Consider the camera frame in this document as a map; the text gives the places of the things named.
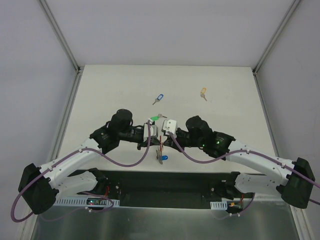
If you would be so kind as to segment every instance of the white vent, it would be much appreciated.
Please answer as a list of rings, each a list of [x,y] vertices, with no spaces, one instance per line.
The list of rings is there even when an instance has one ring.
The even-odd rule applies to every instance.
[[[212,210],[227,210],[228,204],[227,201],[211,201],[210,207]]]
[[[101,207],[109,207],[111,206],[111,202],[107,200],[100,201],[100,205],[88,205],[87,199],[91,199],[91,197],[86,196],[66,196],[57,201],[55,201],[54,206],[64,206],[64,207],[91,207],[91,208],[101,208]],[[120,207],[120,201],[114,200],[113,207]]]

